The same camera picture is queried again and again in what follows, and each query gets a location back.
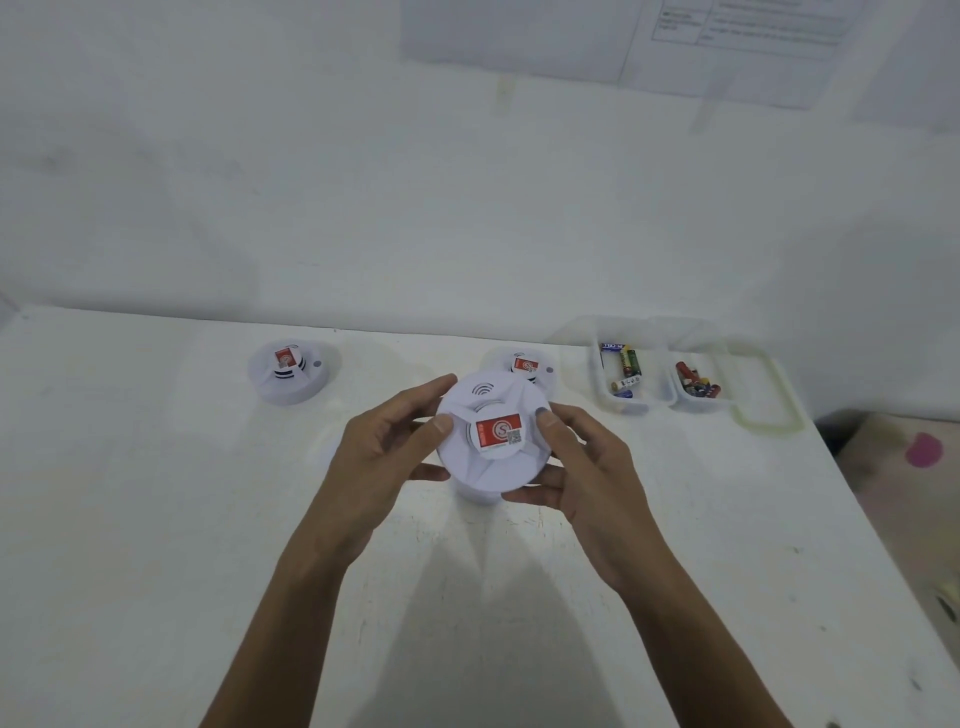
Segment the plastic container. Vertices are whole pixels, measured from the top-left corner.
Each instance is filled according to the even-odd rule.
[[[666,340],[654,321],[595,316],[592,326],[590,378],[603,407],[624,414],[641,415],[651,407],[674,404],[677,393],[666,370]],[[624,378],[620,355],[617,352],[601,352],[601,344],[627,344],[636,350],[642,380],[629,388],[632,393],[629,399],[617,397],[611,391],[611,383]]]
[[[687,412],[727,410],[743,399],[743,386],[736,362],[727,347],[720,327],[712,321],[681,316],[657,316],[650,320],[665,341],[666,366],[670,384],[676,393],[678,409]],[[693,397],[684,389],[677,374],[677,362],[696,369],[711,384],[720,385],[716,399]]]

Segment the white smoke detector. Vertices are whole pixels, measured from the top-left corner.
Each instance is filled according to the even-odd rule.
[[[520,350],[513,347],[496,347],[484,354],[481,369],[500,369],[523,376],[536,384],[550,399],[557,384],[557,362],[539,349]]]
[[[247,376],[271,404],[297,404],[324,388],[329,366],[317,342],[283,339],[260,347],[247,362]]]
[[[465,376],[437,408],[453,417],[453,431],[437,448],[441,462],[469,492],[487,498],[526,485],[550,457],[537,429],[540,407],[549,407],[546,397],[523,375],[485,370]]]

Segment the red label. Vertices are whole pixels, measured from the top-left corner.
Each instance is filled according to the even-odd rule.
[[[514,369],[522,369],[524,372],[535,372],[539,365],[539,362],[521,359],[519,356],[514,359]]]
[[[290,351],[290,347],[281,349],[279,352],[274,352],[274,356],[281,367],[297,366],[297,358],[294,356],[294,353]]]
[[[492,420],[483,420],[477,423],[477,439],[481,448],[492,448],[495,445],[506,445],[510,435],[520,430],[523,425],[519,415],[504,415]]]

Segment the white wall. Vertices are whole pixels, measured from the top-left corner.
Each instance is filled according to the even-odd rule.
[[[396,0],[11,0],[0,288],[530,340],[698,315],[815,415],[955,416],[960,137],[847,120],[920,5],[883,3],[813,111],[692,132],[692,99],[522,78],[504,108],[400,62]]]

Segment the pink object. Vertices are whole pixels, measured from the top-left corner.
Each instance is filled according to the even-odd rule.
[[[903,456],[914,468],[932,468],[944,456],[944,444],[929,432],[918,432]]]

